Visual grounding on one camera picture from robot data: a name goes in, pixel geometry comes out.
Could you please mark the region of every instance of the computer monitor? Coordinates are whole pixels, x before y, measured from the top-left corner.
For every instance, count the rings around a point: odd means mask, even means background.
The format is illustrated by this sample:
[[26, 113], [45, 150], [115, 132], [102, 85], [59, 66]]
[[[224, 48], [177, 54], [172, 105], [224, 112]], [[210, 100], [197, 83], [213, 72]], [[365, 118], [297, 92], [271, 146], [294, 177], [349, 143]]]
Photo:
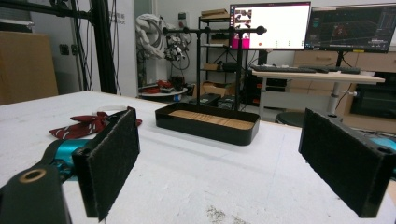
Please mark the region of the computer monitor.
[[313, 7], [305, 48], [387, 53], [396, 26], [396, 4]]
[[[267, 29], [263, 35], [244, 33], [242, 49], [304, 49], [310, 8], [310, 2], [231, 4], [230, 26]], [[230, 48], [238, 49], [239, 37], [230, 37]]]

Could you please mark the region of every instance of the black foam pad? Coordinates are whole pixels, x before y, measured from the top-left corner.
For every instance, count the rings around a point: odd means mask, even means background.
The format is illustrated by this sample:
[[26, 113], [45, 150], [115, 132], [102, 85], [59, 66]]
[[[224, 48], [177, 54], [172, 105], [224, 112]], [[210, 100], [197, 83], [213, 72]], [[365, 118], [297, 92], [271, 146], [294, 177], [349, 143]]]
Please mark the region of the black foam pad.
[[376, 217], [396, 153], [348, 128], [335, 115], [305, 110], [300, 153], [359, 217]]
[[107, 216], [139, 152], [136, 114], [131, 108], [73, 153], [87, 217], [102, 221]]

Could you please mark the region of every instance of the white table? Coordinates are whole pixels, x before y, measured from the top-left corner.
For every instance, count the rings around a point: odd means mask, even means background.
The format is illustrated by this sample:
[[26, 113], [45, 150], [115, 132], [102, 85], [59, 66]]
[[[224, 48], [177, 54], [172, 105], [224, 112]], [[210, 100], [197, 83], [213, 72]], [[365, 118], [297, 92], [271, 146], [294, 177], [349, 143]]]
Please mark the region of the white table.
[[[265, 106], [302, 109], [306, 107], [326, 110], [330, 113], [335, 113], [338, 103], [340, 83], [356, 83], [356, 84], [375, 84], [377, 82], [385, 82], [384, 78], [370, 77], [364, 75], [349, 75], [341, 74], [339, 72], [330, 72], [328, 74], [322, 73], [272, 73], [272, 72], [257, 72], [253, 71], [253, 75], [262, 77], [262, 91], [260, 94], [259, 114], [263, 118], [263, 109]], [[334, 82], [332, 87], [332, 94], [330, 96], [322, 95], [308, 95], [292, 92], [277, 92], [267, 91], [266, 79], [280, 78], [280, 79], [296, 79], [296, 80], [310, 80], [310, 81], [328, 81]]]
[[[388, 194], [377, 218], [358, 218], [299, 154], [299, 128], [262, 121], [253, 142], [238, 147], [158, 128], [154, 111], [163, 104], [93, 91], [0, 106], [0, 186], [40, 160], [55, 140], [50, 129], [108, 105], [133, 106], [143, 123], [141, 153], [107, 224], [393, 224], [396, 219]], [[78, 183], [66, 181], [63, 188], [73, 223], [97, 223], [85, 216]]]

